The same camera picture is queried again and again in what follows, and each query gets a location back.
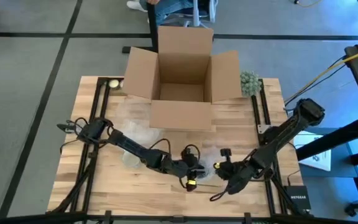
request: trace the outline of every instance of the wooden table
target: wooden table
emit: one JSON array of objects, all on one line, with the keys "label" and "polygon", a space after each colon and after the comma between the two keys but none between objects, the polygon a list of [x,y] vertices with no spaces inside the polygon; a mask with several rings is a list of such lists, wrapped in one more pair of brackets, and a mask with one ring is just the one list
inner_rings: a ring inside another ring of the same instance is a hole
[{"label": "wooden table", "polygon": [[[97,79],[82,77],[71,120],[78,117],[89,118]],[[279,125],[287,119],[283,110],[280,84],[277,78],[265,78],[264,84],[270,119],[273,125]],[[113,121],[117,125],[116,128],[120,120],[117,119],[116,108],[124,101],[142,106],[150,103],[143,98],[126,96],[121,91],[110,91],[106,118]],[[263,119],[260,98],[258,102],[260,117]],[[136,110],[130,112],[130,116],[147,121],[147,117],[140,114],[142,113]],[[162,137],[171,142],[174,158],[178,158],[187,144],[195,144],[201,149],[201,155],[219,153],[220,148],[230,147],[232,160],[239,161],[258,146],[250,99],[220,101],[213,105],[213,116],[213,131],[163,131]],[[68,134],[66,142],[74,138],[75,135]],[[77,141],[63,148],[48,205],[49,210],[57,207],[74,186],[82,146],[83,143]],[[164,143],[159,144],[158,148],[167,150]],[[243,217],[244,212],[250,212],[253,217],[270,216],[263,182],[250,182],[240,193],[225,195],[217,202],[210,202],[210,196],[221,192],[226,185],[218,176],[215,175],[211,180],[199,184],[194,192],[187,193],[176,177],[156,173],[143,165],[138,169],[124,166],[122,154],[122,149],[113,145],[107,145],[99,150],[89,214],[104,215],[106,210],[112,210],[115,215]],[[283,184],[286,184],[287,176],[299,170],[298,159],[291,145],[287,144],[278,153],[278,162]],[[291,176],[291,183],[303,185],[299,172]],[[278,212],[278,195],[274,185],[272,186]],[[82,205],[82,196],[80,195],[79,205]]]}]

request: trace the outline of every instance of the open cardboard box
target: open cardboard box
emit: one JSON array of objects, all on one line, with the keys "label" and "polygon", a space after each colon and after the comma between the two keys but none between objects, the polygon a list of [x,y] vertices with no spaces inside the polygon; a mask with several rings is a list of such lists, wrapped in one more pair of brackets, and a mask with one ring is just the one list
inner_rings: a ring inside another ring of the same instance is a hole
[{"label": "open cardboard box", "polygon": [[150,127],[211,130],[211,104],[241,97],[238,53],[212,55],[213,30],[158,28],[158,53],[131,48],[124,92],[151,99]]}]

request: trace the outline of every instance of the yellow cable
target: yellow cable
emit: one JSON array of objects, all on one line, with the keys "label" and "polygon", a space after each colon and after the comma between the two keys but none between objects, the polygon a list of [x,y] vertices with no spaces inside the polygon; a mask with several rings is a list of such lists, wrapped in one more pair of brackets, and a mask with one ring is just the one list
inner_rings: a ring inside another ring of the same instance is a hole
[{"label": "yellow cable", "polygon": [[299,93],[303,92],[303,90],[305,90],[306,88],[308,88],[310,85],[312,85],[317,79],[321,78],[323,75],[325,75],[327,72],[331,71],[332,69],[342,65],[343,63],[346,63],[352,59],[355,59],[358,57],[358,54],[353,55],[345,60],[341,60],[340,62],[336,63],[335,65],[327,68],[327,70],[323,71],[320,75],[318,75],[316,78],[314,78],[312,81],[310,81],[308,84],[306,84],[301,90],[299,90],[298,92],[296,92],[294,95],[292,95],[291,97],[289,97],[288,99],[285,100],[285,102],[288,102],[290,100],[292,100],[294,97],[296,97],[296,95],[298,95]]},{"label": "yellow cable", "polygon": [[308,6],[304,6],[304,5],[300,4],[299,2],[297,3],[297,5],[299,5],[300,7],[311,7],[311,6],[314,6],[315,4],[319,4],[321,1],[322,1],[322,0],[318,0],[318,1],[316,1],[315,3],[310,4],[310,5],[308,5]]}]

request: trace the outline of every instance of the white shoe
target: white shoe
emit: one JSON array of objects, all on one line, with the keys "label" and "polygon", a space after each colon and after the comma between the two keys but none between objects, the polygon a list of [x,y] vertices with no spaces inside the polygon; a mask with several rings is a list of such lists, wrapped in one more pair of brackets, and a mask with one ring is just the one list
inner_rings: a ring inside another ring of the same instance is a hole
[{"label": "white shoe", "polygon": [[143,7],[140,5],[139,1],[128,1],[127,6],[129,9],[139,10],[142,12],[147,12],[147,10],[143,9]]}]

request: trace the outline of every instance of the small plant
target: small plant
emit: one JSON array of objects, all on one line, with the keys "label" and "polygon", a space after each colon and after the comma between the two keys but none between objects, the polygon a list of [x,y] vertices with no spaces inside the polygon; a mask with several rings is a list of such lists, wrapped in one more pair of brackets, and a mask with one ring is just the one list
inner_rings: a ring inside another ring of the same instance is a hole
[{"label": "small plant", "polygon": [[262,82],[258,81],[258,74],[255,72],[243,71],[240,78],[243,97],[254,96],[260,91]]}]

